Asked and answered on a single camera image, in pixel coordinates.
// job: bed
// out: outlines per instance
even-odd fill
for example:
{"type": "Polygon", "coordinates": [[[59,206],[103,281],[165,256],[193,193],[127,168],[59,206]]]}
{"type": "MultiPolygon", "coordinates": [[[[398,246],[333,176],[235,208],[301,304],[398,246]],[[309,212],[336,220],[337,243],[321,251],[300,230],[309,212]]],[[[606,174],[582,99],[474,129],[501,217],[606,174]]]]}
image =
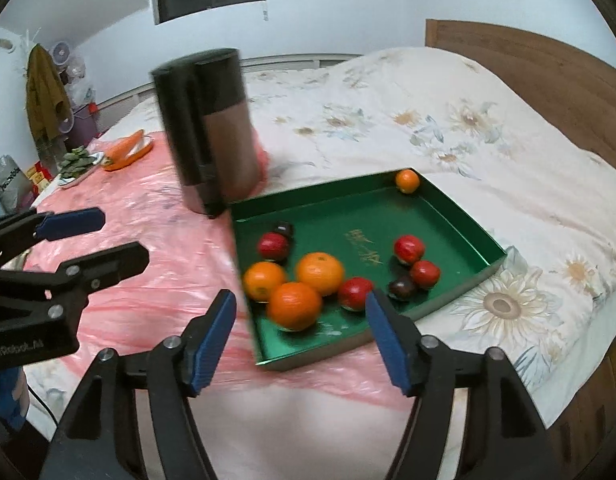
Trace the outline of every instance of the bed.
{"type": "MultiPolygon", "coordinates": [[[[616,423],[616,70],[557,41],[482,23],[429,20],[426,44],[247,74],[269,158],[264,192],[411,166],[466,209],[508,257],[417,325],[453,348],[501,346],[573,478],[616,423]]],[[[229,219],[181,205],[155,100],[97,142],[139,128],[155,139],[145,159],[40,203],[99,205],[107,224],[41,243],[27,269],[134,239],[151,253],[143,275],[91,297],[77,354],[27,367],[30,386],[57,414],[96,352],[149,349],[201,314],[219,288],[241,291],[229,219]]],[[[262,372],[241,307],[213,386],[191,402],[219,477],[383,478],[411,400],[390,385],[376,346],[262,372]]],[[[146,465],[159,478],[146,397],[137,403],[146,465]]],[[[33,407],[28,418],[50,436],[49,418],[33,407]]],[[[442,479],[454,475],[465,409],[457,391],[442,479]]]]}

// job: brown coat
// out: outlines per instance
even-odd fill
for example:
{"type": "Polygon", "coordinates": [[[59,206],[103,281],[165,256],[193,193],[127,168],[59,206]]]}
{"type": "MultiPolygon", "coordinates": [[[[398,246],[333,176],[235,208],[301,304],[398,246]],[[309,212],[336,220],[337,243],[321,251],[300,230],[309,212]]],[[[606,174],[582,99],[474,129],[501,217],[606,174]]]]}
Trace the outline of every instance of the brown coat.
{"type": "Polygon", "coordinates": [[[32,138],[59,136],[59,121],[68,117],[70,101],[50,54],[41,45],[30,53],[25,94],[32,138]]]}

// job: small orange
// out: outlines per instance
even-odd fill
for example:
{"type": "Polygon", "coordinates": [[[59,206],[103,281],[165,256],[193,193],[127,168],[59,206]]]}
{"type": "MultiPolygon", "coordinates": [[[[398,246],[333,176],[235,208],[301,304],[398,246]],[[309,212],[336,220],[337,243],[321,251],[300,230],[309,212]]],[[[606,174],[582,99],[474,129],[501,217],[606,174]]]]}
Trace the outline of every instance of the small orange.
{"type": "Polygon", "coordinates": [[[399,191],[405,194],[414,193],[419,187],[419,175],[412,170],[401,170],[394,181],[399,191]]]}
{"type": "Polygon", "coordinates": [[[345,270],[341,262],[328,253],[310,253],[299,260],[294,275],[320,295],[329,296],[339,290],[345,270]]]}
{"type": "Polygon", "coordinates": [[[316,322],[322,303],[320,295],[311,286],[289,282],[275,288],[265,314],[283,330],[299,332],[316,322]]]}
{"type": "Polygon", "coordinates": [[[243,275],[243,288],[251,300],[265,303],[282,283],[288,281],[283,267],[272,262],[259,262],[252,265],[243,275]]]}

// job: black cable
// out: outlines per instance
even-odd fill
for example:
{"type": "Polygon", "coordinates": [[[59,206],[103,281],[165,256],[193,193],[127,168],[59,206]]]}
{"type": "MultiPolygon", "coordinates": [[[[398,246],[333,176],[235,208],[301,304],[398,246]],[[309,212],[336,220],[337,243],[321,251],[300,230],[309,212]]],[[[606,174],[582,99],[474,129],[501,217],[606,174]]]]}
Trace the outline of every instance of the black cable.
{"type": "Polygon", "coordinates": [[[28,386],[28,390],[30,391],[30,393],[32,394],[32,396],[39,401],[39,404],[41,404],[41,406],[43,406],[43,409],[48,412],[48,415],[50,415],[52,417],[52,421],[54,422],[54,425],[59,427],[59,421],[57,420],[57,418],[54,416],[54,413],[52,412],[52,410],[50,408],[48,408],[48,405],[43,402],[41,400],[41,397],[39,397],[35,391],[33,389],[31,389],[30,386],[28,386]]]}

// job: pink plastic sheet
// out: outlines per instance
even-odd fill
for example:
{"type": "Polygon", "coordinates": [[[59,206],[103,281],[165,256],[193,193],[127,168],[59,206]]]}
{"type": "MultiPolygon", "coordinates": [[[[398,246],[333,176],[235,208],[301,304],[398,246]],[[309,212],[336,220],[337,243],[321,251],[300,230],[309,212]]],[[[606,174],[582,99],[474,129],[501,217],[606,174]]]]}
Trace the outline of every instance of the pink plastic sheet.
{"type": "MultiPolygon", "coordinates": [[[[70,258],[133,240],[150,251],[150,265],[140,276],[90,296],[78,330],[81,347],[62,359],[67,368],[81,377],[106,347],[120,354],[152,349],[166,336],[181,333],[190,319],[206,311],[219,289],[229,288],[239,313],[212,388],[274,383],[408,409],[411,402],[390,384],[374,344],[285,373],[255,367],[229,214],[209,220],[186,209],[165,135],[150,136],[154,149],[141,160],[121,171],[96,170],[39,207],[63,212],[98,206],[107,220],[99,232],[41,242],[27,259],[28,270],[54,271],[70,258]]],[[[91,148],[105,147],[95,143],[91,148]]],[[[265,152],[260,154],[264,161],[265,152]]]]}

